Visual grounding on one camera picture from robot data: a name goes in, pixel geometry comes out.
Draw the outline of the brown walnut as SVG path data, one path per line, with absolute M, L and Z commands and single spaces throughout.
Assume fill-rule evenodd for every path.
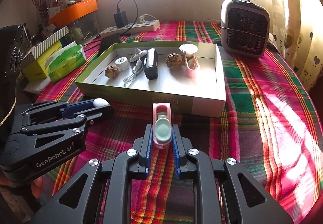
M 166 57 L 166 65 L 169 69 L 177 71 L 183 66 L 183 56 L 172 53 Z
M 120 69 L 116 66 L 108 66 L 105 69 L 105 76 L 109 79 L 116 79 L 120 74 Z

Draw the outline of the pink clip with green pad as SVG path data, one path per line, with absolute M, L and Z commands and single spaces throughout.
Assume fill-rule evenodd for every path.
M 163 150 L 169 147 L 171 136 L 171 106 L 169 103 L 153 104 L 153 143 Z

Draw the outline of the black rectangular device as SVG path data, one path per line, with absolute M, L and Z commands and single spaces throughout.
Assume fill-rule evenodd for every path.
M 149 80 L 158 78 L 158 53 L 155 48 L 151 48 L 147 51 L 144 72 L 146 78 Z

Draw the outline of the yellow box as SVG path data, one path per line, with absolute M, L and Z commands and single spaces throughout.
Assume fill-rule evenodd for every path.
M 37 59 L 28 63 L 26 67 L 22 69 L 23 74 L 26 76 L 29 82 L 48 78 L 48 70 L 45 68 L 45 62 L 56 51 L 62 48 L 60 40 L 55 42 L 46 51 L 44 51 Z

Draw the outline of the striped box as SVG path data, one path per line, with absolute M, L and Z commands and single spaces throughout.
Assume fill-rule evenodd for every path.
M 60 30 L 53 33 L 43 42 L 39 43 L 37 46 L 33 46 L 26 55 L 22 58 L 27 59 L 27 61 L 33 61 L 39 58 L 48 48 L 50 48 L 54 43 L 60 41 L 61 38 L 65 37 L 69 33 L 69 29 L 67 26 L 61 28 Z

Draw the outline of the white round jar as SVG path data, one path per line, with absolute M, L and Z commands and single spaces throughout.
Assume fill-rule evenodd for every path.
M 126 56 L 123 56 L 115 60 L 115 66 L 118 67 L 120 71 L 125 71 L 129 68 L 130 62 Z

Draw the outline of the plaid bed cloth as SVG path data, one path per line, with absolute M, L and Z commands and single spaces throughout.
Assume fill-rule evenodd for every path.
M 212 43 L 218 24 L 162 22 L 156 32 L 121 38 L 121 42 L 192 41 Z M 75 102 L 85 99 L 75 79 L 95 59 L 100 39 L 84 47 L 85 65 L 56 84 L 49 84 L 38 101 Z M 260 59 L 227 54 L 219 47 L 226 103 L 219 118 L 173 114 L 172 121 L 193 147 L 216 159 L 233 157 L 270 192 L 290 214 L 304 223 L 322 198 L 322 128 L 315 105 L 281 55 L 266 50 Z M 43 205 L 89 159 L 114 158 L 141 137 L 152 121 L 152 108 L 112 103 L 112 120 L 94 125 L 86 150 L 43 177 Z M 131 223 L 193 223 L 192 181 L 174 174 L 172 150 L 153 150 L 145 181 L 133 181 Z

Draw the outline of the black smartphone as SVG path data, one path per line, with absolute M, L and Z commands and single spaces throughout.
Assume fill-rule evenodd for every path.
M 100 56 L 110 46 L 119 42 L 120 42 L 120 35 L 118 33 L 102 38 L 100 43 L 100 48 L 98 50 L 98 56 Z

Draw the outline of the orange box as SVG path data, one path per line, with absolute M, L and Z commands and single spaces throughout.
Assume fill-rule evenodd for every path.
M 84 0 L 60 11 L 48 20 L 48 24 L 63 28 L 71 22 L 98 10 L 96 0 Z

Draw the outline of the black charger adapter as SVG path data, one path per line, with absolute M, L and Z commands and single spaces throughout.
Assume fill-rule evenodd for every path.
M 113 16 L 117 28 L 123 28 L 129 23 L 126 11 L 121 11 L 119 8 L 117 8 L 117 12 Z

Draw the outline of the brown walnut in tray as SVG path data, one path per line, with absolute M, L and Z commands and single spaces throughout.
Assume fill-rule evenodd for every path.
M 166 65 L 169 69 L 177 71 L 183 66 L 183 56 L 172 53 L 166 57 Z

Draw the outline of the green white cardboard tray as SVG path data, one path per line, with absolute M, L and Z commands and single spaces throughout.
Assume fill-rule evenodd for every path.
M 166 57 L 180 54 L 180 41 L 143 41 L 116 43 L 107 48 L 75 80 L 86 96 L 101 97 L 107 101 L 152 107 L 154 103 L 169 103 L 174 113 L 218 118 L 226 102 L 224 71 L 219 47 L 211 43 L 198 43 L 195 53 L 200 68 L 196 77 L 189 78 L 185 67 L 169 69 Z M 142 72 L 129 84 L 123 80 L 132 68 L 121 71 L 115 79 L 105 76 L 105 69 L 115 65 L 121 57 L 130 58 L 135 49 L 156 49 L 158 77 L 149 80 Z

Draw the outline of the white round mirror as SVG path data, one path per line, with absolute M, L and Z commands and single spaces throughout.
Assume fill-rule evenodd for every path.
M 179 50 L 185 55 L 185 56 L 192 56 L 198 51 L 198 47 L 194 44 L 186 43 L 179 46 Z

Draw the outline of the grey mini heater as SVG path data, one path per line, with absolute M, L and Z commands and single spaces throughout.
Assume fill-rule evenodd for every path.
M 225 0 L 221 6 L 221 45 L 230 53 L 260 58 L 267 47 L 268 11 L 250 0 Z

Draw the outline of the heart pattern curtain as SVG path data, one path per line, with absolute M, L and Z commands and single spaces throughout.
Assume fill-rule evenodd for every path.
M 322 4 L 319 0 L 272 0 L 279 52 L 306 90 L 322 77 Z

